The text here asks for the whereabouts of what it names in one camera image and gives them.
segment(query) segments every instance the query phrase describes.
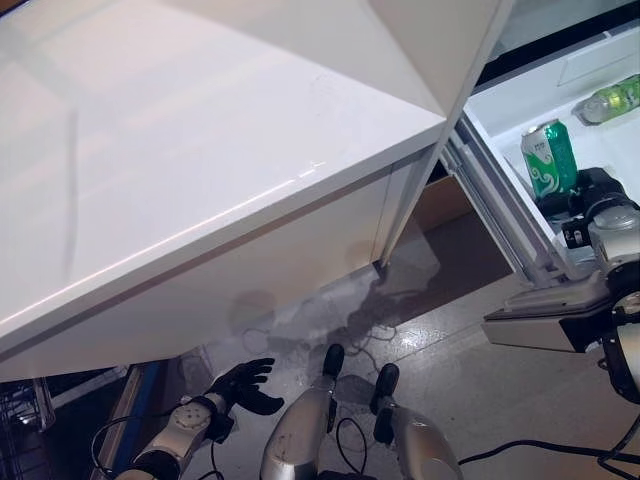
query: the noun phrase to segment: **floor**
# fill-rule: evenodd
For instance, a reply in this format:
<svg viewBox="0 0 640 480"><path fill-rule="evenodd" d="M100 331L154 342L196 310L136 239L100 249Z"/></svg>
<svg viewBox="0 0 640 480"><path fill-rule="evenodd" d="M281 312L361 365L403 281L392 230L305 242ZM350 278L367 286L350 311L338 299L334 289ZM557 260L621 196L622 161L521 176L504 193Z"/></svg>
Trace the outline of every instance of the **floor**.
<svg viewBox="0 0 640 480"><path fill-rule="evenodd" d="M507 273L475 214L427 235L413 225L384 281L373 268L358 271L260 319L236 338L205 346L204 363L198 352L185 356L181 371L195 394L212 373L273 356L274 371L262 388L288 405L320 371L327 345L340 342L347 358L336 391L338 418L352 416L363 427L369 443L366 472L384 480L401 475L393 450L373 441L367 404L386 362L401 370L396 400L434 420L459 458L519 438L612 447L638 411L613 392L606 372L596 366L601 351L579 355L487 342L482 316L521 289ZM255 480L278 415L257 417L238 407L234 414L237 431L216 447L216 461L228 480ZM355 429L346 426L344 438L358 464L362 447ZM638 439L631 449L640 450ZM347 471L335 432L323 443L320 466ZM209 449L202 448L184 478L195 480L209 469ZM529 447L463 471L467 480L616 478L591 458Z"/></svg>

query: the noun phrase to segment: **robot leg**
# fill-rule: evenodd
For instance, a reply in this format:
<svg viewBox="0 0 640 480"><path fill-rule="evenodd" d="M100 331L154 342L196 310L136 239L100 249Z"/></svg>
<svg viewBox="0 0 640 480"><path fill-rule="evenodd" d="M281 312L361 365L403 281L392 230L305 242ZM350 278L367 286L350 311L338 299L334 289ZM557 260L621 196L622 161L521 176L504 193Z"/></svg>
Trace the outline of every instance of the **robot leg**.
<svg viewBox="0 0 640 480"><path fill-rule="evenodd" d="M374 437L391 444L395 439L400 470L410 480L462 480L456 457L438 427L423 415L401 407L393 400L400 371L385 365L371 400L376 418Z"/></svg>
<svg viewBox="0 0 640 480"><path fill-rule="evenodd" d="M320 445L333 428L336 413L333 392L343 360L342 346L331 345L322 376L280 418L264 450L261 480L316 478Z"/></svg>

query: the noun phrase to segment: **white countertop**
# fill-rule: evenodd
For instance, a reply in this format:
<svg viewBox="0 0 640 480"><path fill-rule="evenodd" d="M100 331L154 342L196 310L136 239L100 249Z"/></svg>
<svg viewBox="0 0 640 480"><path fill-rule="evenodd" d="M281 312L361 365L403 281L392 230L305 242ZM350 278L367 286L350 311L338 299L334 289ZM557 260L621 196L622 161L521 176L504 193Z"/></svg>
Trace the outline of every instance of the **white countertop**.
<svg viewBox="0 0 640 480"><path fill-rule="evenodd" d="M0 352L438 139L424 86L419 107L173 3L0 19ZM408 67L371 28L378 86Z"/></svg>

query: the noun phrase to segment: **plastic bottle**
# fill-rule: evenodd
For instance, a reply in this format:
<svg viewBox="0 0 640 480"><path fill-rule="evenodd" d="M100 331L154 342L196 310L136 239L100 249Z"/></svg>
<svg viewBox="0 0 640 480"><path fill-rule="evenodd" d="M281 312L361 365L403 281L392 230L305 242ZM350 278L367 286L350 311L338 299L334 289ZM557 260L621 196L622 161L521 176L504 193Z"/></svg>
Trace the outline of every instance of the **plastic bottle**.
<svg viewBox="0 0 640 480"><path fill-rule="evenodd" d="M578 115L598 125L627 113L640 105L640 74L631 75L620 83L598 90L587 99Z"/></svg>

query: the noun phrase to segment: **refrigerator drawer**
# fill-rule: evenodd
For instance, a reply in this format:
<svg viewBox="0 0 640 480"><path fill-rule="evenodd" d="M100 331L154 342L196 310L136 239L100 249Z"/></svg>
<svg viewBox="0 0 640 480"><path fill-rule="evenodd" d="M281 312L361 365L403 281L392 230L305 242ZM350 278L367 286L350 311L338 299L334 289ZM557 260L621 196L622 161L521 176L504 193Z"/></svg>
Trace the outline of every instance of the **refrigerator drawer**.
<svg viewBox="0 0 640 480"><path fill-rule="evenodd" d="M568 249L562 221L547 221L535 206L522 133L559 119L578 169L604 168L639 202L640 109L596 126L572 113L595 90L640 71L639 44L640 27L627 28L476 93L442 154L514 271L534 288L584 279L595 262L591 247Z"/></svg>

